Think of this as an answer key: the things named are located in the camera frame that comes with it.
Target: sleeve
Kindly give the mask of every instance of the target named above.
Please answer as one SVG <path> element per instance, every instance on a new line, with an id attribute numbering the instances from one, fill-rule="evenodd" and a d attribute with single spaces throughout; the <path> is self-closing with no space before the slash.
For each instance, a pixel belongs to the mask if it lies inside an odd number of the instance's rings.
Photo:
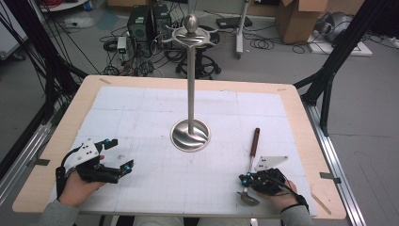
<path id="1" fill-rule="evenodd" d="M 59 202 L 48 203 L 38 223 L 29 226 L 71 226 L 74 224 L 79 209 L 61 204 Z"/>
<path id="2" fill-rule="evenodd" d="M 281 212 L 281 218 L 287 226 L 314 225 L 308 210 L 304 205 L 296 205 Z"/>

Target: human hand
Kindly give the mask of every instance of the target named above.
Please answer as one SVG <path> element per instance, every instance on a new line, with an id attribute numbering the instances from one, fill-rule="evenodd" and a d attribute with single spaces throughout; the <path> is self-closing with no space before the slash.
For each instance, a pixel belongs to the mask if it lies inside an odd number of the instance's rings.
<path id="1" fill-rule="evenodd" d="M 95 190 L 105 184 L 103 182 L 86 182 L 80 178 L 77 171 L 73 171 L 58 200 L 62 204 L 77 207 L 83 204 Z"/>
<path id="2" fill-rule="evenodd" d="M 292 181 L 287 180 L 285 181 L 285 184 L 296 193 L 296 185 Z M 298 204 L 294 195 L 285 190 L 280 191 L 274 196 L 264 195 L 260 192 L 258 192 L 258 195 L 263 198 L 269 199 L 280 211 L 291 205 Z"/>

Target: white plastic part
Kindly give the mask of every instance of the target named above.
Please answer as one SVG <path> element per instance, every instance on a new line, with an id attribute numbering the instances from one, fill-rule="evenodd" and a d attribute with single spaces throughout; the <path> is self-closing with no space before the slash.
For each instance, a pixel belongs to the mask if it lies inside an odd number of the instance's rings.
<path id="1" fill-rule="evenodd" d="M 268 170 L 288 160 L 288 156 L 261 156 L 255 171 Z"/>
<path id="2" fill-rule="evenodd" d="M 80 149 L 71 154 L 71 156 L 65 162 L 65 169 L 69 170 L 71 168 L 76 167 L 79 164 L 89 161 L 92 158 L 95 158 L 99 155 L 94 142 L 91 139 L 88 139 L 85 143 L 82 144 Z"/>

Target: gray floor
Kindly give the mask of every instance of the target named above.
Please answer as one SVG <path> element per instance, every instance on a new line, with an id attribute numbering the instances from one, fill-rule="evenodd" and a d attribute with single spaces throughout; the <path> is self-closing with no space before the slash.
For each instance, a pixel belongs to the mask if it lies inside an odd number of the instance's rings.
<path id="1" fill-rule="evenodd" d="M 102 71 L 106 66 L 106 52 L 100 37 L 126 24 L 122 13 L 99 8 L 90 12 L 95 18 L 92 28 L 71 33 L 74 41 Z M 199 18 L 201 24 L 216 27 L 216 16 Z M 270 20 L 252 18 L 253 27 L 263 28 Z M 277 36 L 274 28 L 259 31 L 268 38 Z M 215 80 L 293 84 L 316 73 L 326 61 L 326 55 L 311 54 L 306 46 L 304 54 L 293 52 L 292 46 L 276 45 L 272 50 L 250 47 L 245 40 L 241 59 L 235 57 L 235 33 L 221 33 L 219 46 L 207 51 L 222 68 Z M 72 61 L 78 68 L 96 74 L 84 57 L 62 35 Z M 399 162 L 399 51 L 373 41 L 365 44 L 372 57 L 351 56 L 339 70 L 331 97 L 328 129 L 333 145 L 360 210 L 368 225 L 399 225 L 399 182 L 396 177 Z M 149 76 L 183 78 L 175 73 L 176 64 L 169 62 Z M 29 60 L 7 60 L 0 65 L 0 160 L 37 113 L 44 102 L 43 91 Z M 30 169 L 26 169 L 3 205 L 1 224 L 26 225 L 39 215 L 12 212 L 11 205 Z M 98 216 L 80 216 L 78 225 L 97 225 Z M 343 220 L 316 220 L 316 225 L 349 225 Z M 276 221 L 262 221 L 261 225 L 279 225 Z"/>

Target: white paper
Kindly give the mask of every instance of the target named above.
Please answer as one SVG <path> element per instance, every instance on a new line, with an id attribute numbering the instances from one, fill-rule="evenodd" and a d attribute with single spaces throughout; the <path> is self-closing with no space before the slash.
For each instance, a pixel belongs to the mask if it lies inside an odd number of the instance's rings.
<path id="1" fill-rule="evenodd" d="M 316 215 L 309 184 L 278 94 L 227 90 L 195 92 L 195 119 L 211 130 L 208 146 L 185 153 L 170 141 L 170 129 L 187 118 L 187 91 L 180 89 L 101 88 L 72 148 L 87 138 L 117 138 L 102 151 L 103 164 L 118 168 L 135 160 L 133 171 L 106 185 L 81 206 L 82 211 L 116 214 L 206 215 L 273 218 L 270 201 L 255 207 L 240 201 L 238 178 L 249 167 L 256 127 L 261 129 L 254 164 L 262 156 L 289 156 L 280 164 Z"/>

